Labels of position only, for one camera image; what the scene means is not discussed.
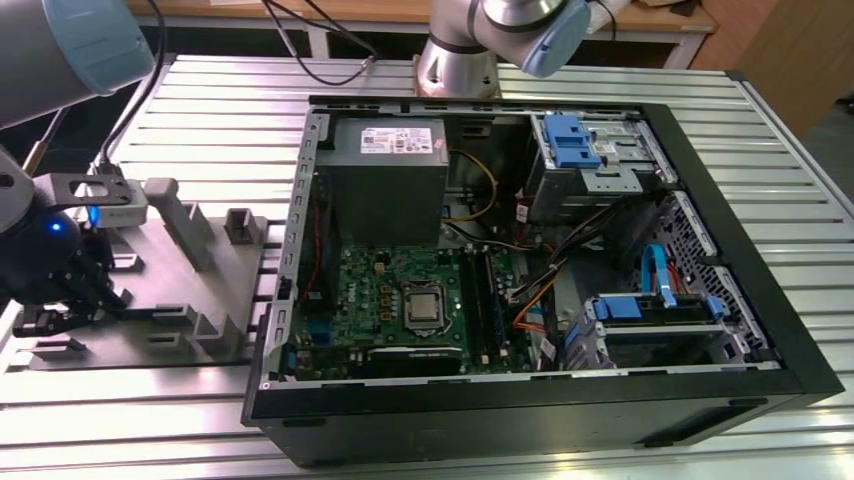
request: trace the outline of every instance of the white table leg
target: white table leg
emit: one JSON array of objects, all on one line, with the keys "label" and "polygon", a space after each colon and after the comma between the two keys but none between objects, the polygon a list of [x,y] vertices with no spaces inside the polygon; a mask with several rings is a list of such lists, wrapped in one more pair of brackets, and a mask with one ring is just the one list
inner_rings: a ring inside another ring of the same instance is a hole
[{"label": "white table leg", "polygon": [[703,44],[705,38],[704,33],[683,33],[679,43],[669,52],[667,62],[664,62],[664,68],[668,70],[687,70],[691,66],[691,61]]}]

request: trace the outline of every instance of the yellow wire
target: yellow wire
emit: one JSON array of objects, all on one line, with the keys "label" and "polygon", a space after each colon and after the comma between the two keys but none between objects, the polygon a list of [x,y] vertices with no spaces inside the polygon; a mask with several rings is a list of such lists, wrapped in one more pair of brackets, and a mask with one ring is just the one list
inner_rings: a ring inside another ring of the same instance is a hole
[{"label": "yellow wire", "polygon": [[494,206],[494,202],[497,201],[497,181],[494,180],[494,175],[492,175],[492,172],[489,172],[489,169],[485,168],[485,165],[482,164],[482,162],[480,160],[477,160],[472,154],[469,154],[468,152],[462,152],[461,150],[448,150],[448,152],[449,153],[458,153],[462,157],[465,157],[468,160],[470,160],[472,163],[474,165],[477,165],[477,167],[480,167],[480,170],[482,170],[482,173],[485,173],[485,176],[489,178],[489,183],[492,185],[492,198],[489,198],[489,203],[482,208],[482,210],[480,210],[478,212],[474,212],[470,215],[466,215],[464,217],[442,218],[441,219],[441,221],[444,223],[466,222],[468,220],[473,220],[480,215],[482,215],[485,212],[488,212],[489,209]]}]

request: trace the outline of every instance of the blue led light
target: blue led light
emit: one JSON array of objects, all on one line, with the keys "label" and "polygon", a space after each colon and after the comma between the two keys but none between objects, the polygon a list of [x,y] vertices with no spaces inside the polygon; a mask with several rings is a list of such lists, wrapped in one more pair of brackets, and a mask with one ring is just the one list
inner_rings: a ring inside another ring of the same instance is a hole
[{"label": "blue led light", "polygon": [[89,214],[89,224],[97,227],[97,222],[101,219],[101,212],[97,207],[85,207],[85,211]]}]

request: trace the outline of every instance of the orange wire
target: orange wire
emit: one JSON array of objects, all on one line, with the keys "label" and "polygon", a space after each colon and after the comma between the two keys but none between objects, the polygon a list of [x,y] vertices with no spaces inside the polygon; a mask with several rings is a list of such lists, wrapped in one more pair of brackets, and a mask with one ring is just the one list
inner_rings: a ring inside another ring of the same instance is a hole
[{"label": "orange wire", "polygon": [[539,301],[540,297],[548,291],[548,289],[551,288],[551,286],[555,284],[556,281],[557,281],[557,276],[555,275],[555,277],[548,281],[548,283],[543,285],[543,288],[540,288],[539,292],[536,292],[536,295],[533,295],[533,298],[531,298],[531,301],[526,303],[526,305],[518,312],[518,315],[516,315],[516,318],[512,321],[512,328],[526,328],[528,326],[533,326],[533,324],[521,322],[521,319],[524,318],[525,313],[528,313],[528,310],[531,309],[533,304]]}]

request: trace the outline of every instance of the metal slotted table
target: metal slotted table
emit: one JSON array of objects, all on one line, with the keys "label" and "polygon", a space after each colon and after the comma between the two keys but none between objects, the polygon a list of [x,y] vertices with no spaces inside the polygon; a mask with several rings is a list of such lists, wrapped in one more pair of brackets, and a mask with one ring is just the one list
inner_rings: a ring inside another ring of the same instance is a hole
[{"label": "metal slotted table", "polygon": [[[310,64],[332,76],[357,66]],[[500,83],[505,98],[669,105],[848,391],[688,448],[304,472],[258,430],[240,425],[246,366],[31,372],[29,342],[11,339],[0,353],[0,472],[87,480],[352,473],[716,480],[759,471],[775,478],[845,478],[854,471],[854,208],[751,86],[720,72],[612,68],[567,68],[536,80],[501,67]],[[308,95],[413,96],[412,86],[410,62],[381,62],[368,77],[329,89],[290,60],[181,56],[113,158],[130,178],[181,181],[181,199],[201,202],[208,217],[245,206],[273,220],[264,260],[273,268]],[[257,293],[270,295],[274,275],[264,271]],[[0,332],[13,313],[3,313]],[[6,338],[0,333],[0,342]]]}]

